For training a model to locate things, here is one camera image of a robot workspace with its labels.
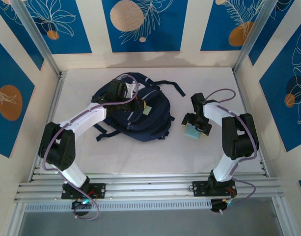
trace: enclosure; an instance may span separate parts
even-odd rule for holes
[[[81,221],[58,170],[42,166],[43,132],[127,72],[185,96],[159,85],[173,117],[163,140],[97,141],[95,127],[76,140],[75,163],[105,185],[98,219]],[[259,151],[214,213],[219,196],[191,186],[218,166],[224,129],[211,118],[208,136],[188,135],[182,121],[194,94],[219,89],[236,93],[222,106],[252,115]],[[301,0],[0,0],[0,235],[84,233],[301,235]]]

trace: yellow sticky note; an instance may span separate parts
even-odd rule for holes
[[[150,111],[151,111],[151,107],[146,106],[146,108],[143,111],[143,114],[147,116],[150,113]]]

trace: orange circle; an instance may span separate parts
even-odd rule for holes
[[[254,22],[248,21],[232,30],[229,35],[229,44],[233,47],[240,47],[244,44],[250,29],[253,27]]]
[[[293,94],[287,94],[286,97],[284,98],[284,103],[286,104],[287,107],[291,108],[294,106],[296,102],[296,98],[294,97]]]
[[[47,32],[47,36],[50,38],[50,39],[52,39],[52,40],[57,40],[58,39],[58,33],[56,32],[56,31],[54,31],[54,30],[49,30],[48,32]]]
[[[1,115],[10,121],[15,121],[19,118],[22,108],[23,99],[21,92],[13,85],[4,85],[0,88],[0,113]]]

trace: beige circle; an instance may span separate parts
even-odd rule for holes
[[[140,41],[141,43],[144,43],[144,42],[146,42],[146,38],[145,38],[145,37],[141,37],[141,38],[139,39],[139,41]]]
[[[54,30],[49,30],[47,32],[47,36],[49,37],[49,39],[52,39],[52,40],[57,40],[59,35],[57,32],[55,32]]]
[[[215,0],[217,5],[222,5],[226,2],[226,0]]]
[[[121,0],[110,11],[111,22],[122,32],[138,29],[144,22],[141,8],[133,1]]]
[[[4,2],[4,3],[6,3],[6,4],[8,4],[8,5],[11,4],[11,2],[9,0],[1,0],[1,1]]]

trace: white table surface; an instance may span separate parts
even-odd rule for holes
[[[223,151],[221,127],[211,122],[210,135],[195,139],[185,135],[181,125],[186,113],[192,113],[191,96],[230,88],[237,96],[222,105],[236,113],[244,113],[241,98],[231,68],[106,68],[68,70],[55,112],[54,122],[59,123],[85,109],[92,95],[104,84],[124,72],[140,72],[153,81],[169,80],[179,84],[186,96],[182,97],[171,85],[162,85],[162,91],[170,100],[171,115],[175,121],[169,136],[163,140],[139,142],[119,134],[104,138],[96,137],[100,132],[94,127],[76,141],[76,163],[89,174],[95,173],[209,173],[219,163]],[[213,95],[222,100],[232,94],[227,91]],[[114,129],[100,123],[108,131]],[[236,172],[261,172],[259,158],[243,162]]]

